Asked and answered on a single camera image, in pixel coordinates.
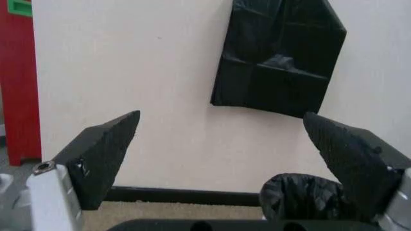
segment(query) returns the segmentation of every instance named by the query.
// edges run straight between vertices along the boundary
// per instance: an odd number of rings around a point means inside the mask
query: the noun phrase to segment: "black garbage bag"
[[[345,36],[327,0],[234,0],[211,103],[317,112]]]
[[[267,181],[260,203],[268,220],[355,220],[372,223],[344,194],[341,184],[304,174],[280,174]]]

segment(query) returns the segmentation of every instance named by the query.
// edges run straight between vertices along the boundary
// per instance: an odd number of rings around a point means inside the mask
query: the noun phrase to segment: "beige carpet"
[[[84,211],[84,231],[105,231],[137,218],[261,219],[260,207],[189,205],[176,203],[103,202],[97,211]]]

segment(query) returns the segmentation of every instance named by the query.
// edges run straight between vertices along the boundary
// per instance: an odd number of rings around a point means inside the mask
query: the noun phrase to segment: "hole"
[[[48,169],[49,167],[50,167],[50,164],[49,164],[49,163],[43,163],[43,164],[39,165],[39,166],[37,167],[37,169],[38,169],[38,170],[45,170],[45,169]]]
[[[307,231],[302,225],[294,222],[287,223],[283,231]]]
[[[205,221],[198,221],[191,226],[190,231],[213,231],[213,228]]]

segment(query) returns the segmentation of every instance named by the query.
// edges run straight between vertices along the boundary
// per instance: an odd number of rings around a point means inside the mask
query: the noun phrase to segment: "red cabinet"
[[[0,0],[0,84],[10,165],[41,158],[39,100],[33,20],[11,14],[26,10],[22,0]]]

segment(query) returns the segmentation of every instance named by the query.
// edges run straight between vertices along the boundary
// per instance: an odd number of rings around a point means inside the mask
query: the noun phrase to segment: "black baseboard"
[[[260,206],[258,193],[112,187],[105,201]]]

